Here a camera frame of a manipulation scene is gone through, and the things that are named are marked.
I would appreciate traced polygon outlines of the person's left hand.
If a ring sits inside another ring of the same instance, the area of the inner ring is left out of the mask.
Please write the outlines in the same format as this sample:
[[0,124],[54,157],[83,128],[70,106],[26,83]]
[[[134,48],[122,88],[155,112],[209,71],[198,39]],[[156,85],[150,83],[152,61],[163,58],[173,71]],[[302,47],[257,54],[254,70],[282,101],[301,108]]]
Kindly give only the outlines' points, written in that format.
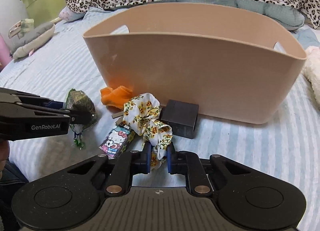
[[9,157],[10,146],[8,141],[1,140],[0,142],[0,171],[3,171],[6,161]]

